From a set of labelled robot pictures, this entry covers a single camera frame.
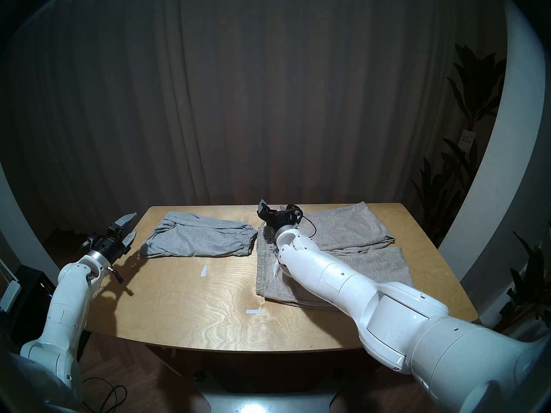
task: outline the potted plant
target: potted plant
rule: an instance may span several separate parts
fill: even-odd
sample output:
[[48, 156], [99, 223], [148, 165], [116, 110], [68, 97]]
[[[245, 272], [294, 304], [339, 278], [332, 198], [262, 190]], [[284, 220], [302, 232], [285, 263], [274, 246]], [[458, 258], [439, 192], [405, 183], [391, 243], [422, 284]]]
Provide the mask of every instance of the potted plant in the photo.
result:
[[544, 274], [544, 257], [539, 246], [531, 248], [528, 243], [513, 232], [528, 253], [524, 276], [511, 268], [515, 289], [509, 288], [511, 298], [499, 312], [500, 322], [495, 331], [510, 334], [513, 329], [525, 322], [542, 319], [547, 329], [551, 329], [551, 276]]
[[[505, 78], [506, 60], [495, 63], [495, 53], [477, 59], [466, 45], [461, 47], [455, 44], [455, 49], [463, 65], [454, 63], [461, 79], [463, 94], [453, 79], [447, 79], [457, 106], [468, 120], [468, 129], [463, 131], [463, 137], [468, 137], [464, 142], [468, 144], [468, 149], [462, 150], [455, 142], [444, 139], [451, 153], [440, 154], [444, 161], [442, 171], [435, 174], [431, 171], [429, 161], [424, 158], [420, 186], [412, 180], [423, 207], [421, 227], [437, 247], [450, 229], [478, 171], [475, 124], [486, 115], [496, 116], [495, 109], [501, 100]], [[492, 97], [497, 84], [497, 94]]]

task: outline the gray fabric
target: gray fabric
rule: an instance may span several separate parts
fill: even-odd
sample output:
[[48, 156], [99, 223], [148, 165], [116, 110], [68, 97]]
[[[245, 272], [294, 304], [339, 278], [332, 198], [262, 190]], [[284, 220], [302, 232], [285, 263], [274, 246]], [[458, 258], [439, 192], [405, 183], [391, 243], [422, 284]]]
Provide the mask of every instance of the gray fabric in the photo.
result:
[[[307, 213], [306, 217], [317, 227], [313, 240], [318, 243], [321, 250], [377, 282], [398, 281], [414, 287], [402, 249], [400, 247], [383, 248], [394, 238], [365, 203]], [[308, 229], [303, 227], [304, 221], [303, 219], [299, 228], [308, 235]], [[330, 246], [339, 248], [329, 251]], [[257, 252], [256, 293], [258, 295], [294, 306], [335, 309], [333, 305], [313, 295], [283, 273], [282, 266], [276, 257], [277, 246], [273, 232], [267, 226], [261, 226], [258, 229]]]
[[256, 229], [245, 222], [169, 211], [140, 248], [140, 256], [248, 256]]
[[[321, 251], [361, 253], [383, 248], [394, 241], [390, 231], [364, 202], [306, 213], [306, 217], [316, 225], [312, 240]], [[302, 219], [299, 230], [308, 236], [314, 233], [314, 227], [306, 219]]]

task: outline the white robotic arm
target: white robotic arm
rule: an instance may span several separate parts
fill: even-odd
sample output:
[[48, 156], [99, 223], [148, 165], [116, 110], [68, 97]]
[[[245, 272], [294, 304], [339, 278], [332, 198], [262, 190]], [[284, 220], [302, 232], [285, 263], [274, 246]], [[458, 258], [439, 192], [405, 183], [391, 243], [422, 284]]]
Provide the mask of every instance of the white robotic arm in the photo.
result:
[[335, 259], [295, 228], [302, 210], [258, 215], [275, 232], [278, 260], [306, 290], [332, 303], [358, 327], [365, 350], [383, 365], [411, 373], [447, 411], [495, 407], [525, 379], [549, 337], [519, 342], [449, 316], [436, 299], [399, 282], [375, 282]]
[[113, 222], [107, 235], [89, 238], [90, 253], [59, 272], [42, 335], [25, 343], [20, 351], [19, 368], [37, 387], [46, 402], [59, 406], [82, 401], [82, 379], [76, 360], [80, 334], [86, 323], [90, 300], [98, 295], [108, 271], [118, 282], [122, 278], [111, 267], [130, 250], [135, 232], [123, 238], [136, 213]]

